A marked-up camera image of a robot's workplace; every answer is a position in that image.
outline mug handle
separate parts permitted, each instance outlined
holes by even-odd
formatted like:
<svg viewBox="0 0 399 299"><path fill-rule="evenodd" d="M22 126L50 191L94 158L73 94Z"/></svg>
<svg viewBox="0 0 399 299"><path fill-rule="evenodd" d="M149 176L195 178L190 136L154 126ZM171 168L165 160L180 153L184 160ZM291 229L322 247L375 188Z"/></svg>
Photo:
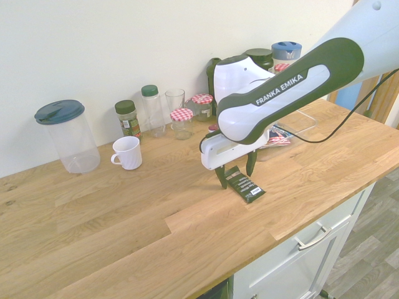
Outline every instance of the mug handle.
<svg viewBox="0 0 399 299"><path fill-rule="evenodd" d="M118 156L118 154L113 154L112 155L112 157L111 157L111 162L112 162L112 164L115 164L115 165L122 165L122 163L121 162L115 162L115 158Z"/></svg>

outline green lid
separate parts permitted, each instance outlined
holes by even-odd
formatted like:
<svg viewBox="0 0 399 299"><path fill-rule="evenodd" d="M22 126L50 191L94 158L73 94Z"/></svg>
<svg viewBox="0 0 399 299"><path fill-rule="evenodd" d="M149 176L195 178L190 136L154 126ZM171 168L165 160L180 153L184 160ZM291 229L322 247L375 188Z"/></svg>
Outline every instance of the green lid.
<svg viewBox="0 0 399 299"><path fill-rule="evenodd" d="M245 54L252 59L272 59L272 50L269 49L249 49L245 51Z"/></svg>
<svg viewBox="0 0 399 299"><path fill-rule="evenodd" d="M115 111L118 114L128 114L135 110L136 110L135 104L131 100L124 100L115 104Z"/></svg>
<svg viewBox="0 0 399 299"><path fill-rule="evenodd" d="M142 87L142 95L144 97L153 97L158 94L158 87L156 85L146 85Z"/></svg>

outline black packet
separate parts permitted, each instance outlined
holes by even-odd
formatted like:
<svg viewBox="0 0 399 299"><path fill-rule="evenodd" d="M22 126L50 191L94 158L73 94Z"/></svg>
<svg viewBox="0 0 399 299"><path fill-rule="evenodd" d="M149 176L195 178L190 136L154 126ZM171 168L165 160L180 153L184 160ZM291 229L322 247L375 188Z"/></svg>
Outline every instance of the black packet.
<svg viewBox="0 0 399 299"><path fill-rule="evenodd" d="M242 174L238 166L227 170L224 176L227 183L249 204L266 193L265 190Z"/></svg>

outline red checkered lid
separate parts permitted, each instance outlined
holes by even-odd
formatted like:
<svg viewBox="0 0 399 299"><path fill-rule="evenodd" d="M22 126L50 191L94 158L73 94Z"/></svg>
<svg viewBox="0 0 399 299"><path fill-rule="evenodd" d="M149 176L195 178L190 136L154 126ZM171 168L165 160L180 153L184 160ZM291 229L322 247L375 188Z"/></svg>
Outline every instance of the red checkered lid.
<svg viewBox="0 0 399 299"><path fill-rule="evenodd" d="M289 67L289 64L276 64L274 66L274 70L281 72L282 70L285 70L288 67Z"/></svg>
<svg viewBox="0 0 399 299"><path fill-rule="evenodd" d="M185 121L193 118L193 112L187 108L177 108L170 113L170 118L174 121Z"/></svg>
<svg viewBox="0 0 399 299"><path fill-rule="evenodd" d="M208 95L207 93L201 93L199 95L193 96L191 99L194 103L202 105L211 103L213 97L211 95Z"/></svg>

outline white cabinet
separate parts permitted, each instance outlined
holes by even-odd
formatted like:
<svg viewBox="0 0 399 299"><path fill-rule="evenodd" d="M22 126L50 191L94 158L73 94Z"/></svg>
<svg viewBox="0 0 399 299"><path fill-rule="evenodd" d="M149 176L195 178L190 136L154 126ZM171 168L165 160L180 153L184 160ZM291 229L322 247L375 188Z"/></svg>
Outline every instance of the white cabinet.
<svg viewBox="0 0 399 299"><path fill-rule="evenodd" d="M318 295L372 187L235 273L233 298L310 299Z"/></svg>

